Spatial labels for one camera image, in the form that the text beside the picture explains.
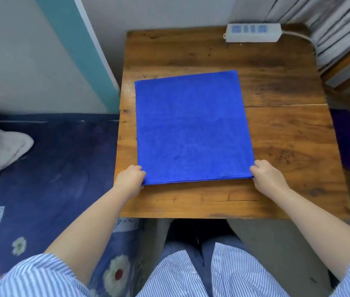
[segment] white power strip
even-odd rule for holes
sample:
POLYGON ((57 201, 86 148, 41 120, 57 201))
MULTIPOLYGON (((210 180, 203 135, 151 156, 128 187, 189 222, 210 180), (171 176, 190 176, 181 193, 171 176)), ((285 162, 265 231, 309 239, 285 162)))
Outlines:
POLYGON ((281 34, 281 24, 228 24, 223 38, 228 43, 270 43, 281 34))

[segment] bed sheet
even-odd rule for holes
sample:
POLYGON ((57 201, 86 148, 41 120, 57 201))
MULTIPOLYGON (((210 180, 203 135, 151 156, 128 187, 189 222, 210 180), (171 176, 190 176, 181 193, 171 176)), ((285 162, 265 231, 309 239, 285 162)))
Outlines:
MULTIPOLYGON (((0 171, 2 277, 20 261, 42 253, 113 186, 118 122, 0 122, 0 129, 34 139, 29 152, 0 171)), ((93 296, 132 295, 138 234, 137 219, 117 221, 89 284, 93 296)))

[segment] wooden tabletop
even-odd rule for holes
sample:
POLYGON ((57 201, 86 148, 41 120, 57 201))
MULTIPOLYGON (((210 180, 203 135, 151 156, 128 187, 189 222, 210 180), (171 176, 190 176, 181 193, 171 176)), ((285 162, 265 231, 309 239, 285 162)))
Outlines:
MULTIPOLYGON (((350 218, 350 198, 311 45, 286 35, 277 43, 227 44, 225 29, 127 34, 115 177, 137 164, 134 81, 237 70, 255 158, 267 159, 307 199, 339 218, 350 218)), ((121 216, 287 218, 251 179, 146 186, 121 216)))

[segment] gray floor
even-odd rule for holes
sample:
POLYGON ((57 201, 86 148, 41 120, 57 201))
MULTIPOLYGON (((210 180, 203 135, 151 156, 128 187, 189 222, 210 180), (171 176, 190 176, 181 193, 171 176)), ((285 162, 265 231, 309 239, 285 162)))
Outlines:
MULTIPOLYGON (((134 295, 153 271, 171 219, 147 219, 142 232, 134 295)), ((250 253, 291 297, 324 297, 331 292, 326 267, 289 220, 232 219, 232 229, 250 253)))

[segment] blue and white striped shirt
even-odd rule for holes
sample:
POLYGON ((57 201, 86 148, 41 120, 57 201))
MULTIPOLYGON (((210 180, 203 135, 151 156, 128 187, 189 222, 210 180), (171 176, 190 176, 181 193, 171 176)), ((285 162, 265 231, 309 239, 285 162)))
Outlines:
MULTIPOLYGON (((244 250, 215 244, 211 264, 215 297, 288 297, 279 283, 244 250)), ((207 297, 186 251, 163 259, 137 297, 207 297)), ((53 254, 40 254, 16 265, 0 280, 0 297, 90 297, 67 265, 53 254)), ((350 267, 332 297, 350 296, 350 267)))

